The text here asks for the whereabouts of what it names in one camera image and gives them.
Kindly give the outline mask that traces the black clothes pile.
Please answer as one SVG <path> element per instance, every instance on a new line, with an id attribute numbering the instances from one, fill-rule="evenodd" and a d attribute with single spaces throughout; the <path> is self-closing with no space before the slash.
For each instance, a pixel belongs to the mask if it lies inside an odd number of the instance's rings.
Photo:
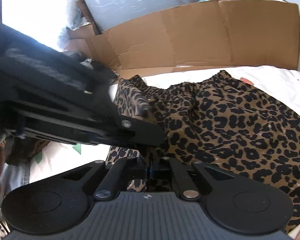
<path id="1" fill-rule="evenodd" d="M 118 75 L 113 70 L 97 61 L 91 61 L 91 66 L 98 75 L 108 80 L 115 80 L 118 77 Z"/>

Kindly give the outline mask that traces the cream bear print bedsheet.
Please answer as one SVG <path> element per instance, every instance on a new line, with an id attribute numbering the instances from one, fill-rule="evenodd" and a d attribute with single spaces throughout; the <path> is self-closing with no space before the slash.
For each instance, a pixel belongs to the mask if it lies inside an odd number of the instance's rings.
<path id="1" fill-rule="evenodd" d="M 185 82 L 202 82 L 222 70 L 300 116 L 299 109 L 283 99 L 287 90 L 275 91 L 277 80 L 271 81 L 271 92 L 258 85 L 253 67 L 207 70 L 205 76 Z M 144 163 L 145 178 L 130 181 L 126 191 L 111 201 L 95 201 L 93 197 L 114 164 L 107 160 L 13 190 L 2 204 L 11 230 L 7 239 L 289 238 L 292 230 L 286 231 L 286 227 L 294 207 L 281 189 L 195 160 L 185 166 L 200 200 L 182 201 L 173 192 L 150 192 L 150 163 Z"/>

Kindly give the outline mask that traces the brown cardboard sheet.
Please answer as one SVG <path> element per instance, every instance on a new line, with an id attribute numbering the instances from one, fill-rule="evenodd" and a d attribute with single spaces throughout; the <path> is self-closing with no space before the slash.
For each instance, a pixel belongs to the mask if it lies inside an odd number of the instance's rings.
<path id="1" fill-rule="evenodd" d="M 191 3 L 99 35 L 86 33 L 68 45 L 125 79 L 238 66 L 295 70 L 299 48 L 298 5 L 271 0 Z"/>

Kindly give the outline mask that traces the leopard print skirt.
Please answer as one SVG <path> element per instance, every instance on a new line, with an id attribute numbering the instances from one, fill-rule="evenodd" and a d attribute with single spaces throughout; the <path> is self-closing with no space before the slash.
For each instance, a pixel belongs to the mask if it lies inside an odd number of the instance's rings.
<path id="1" fill-rule="evenodd" d="M 224 70 L 166 89 L 139 76 L 120 79 L 114 103 L 121 115 L 159 125 L 166 139 L 145 151 L 111 146 L 108 164 L 200 160 L 281 189 L 294 207 L 286 231 L 300 224 L 300 116 L 284 103 Z"/>

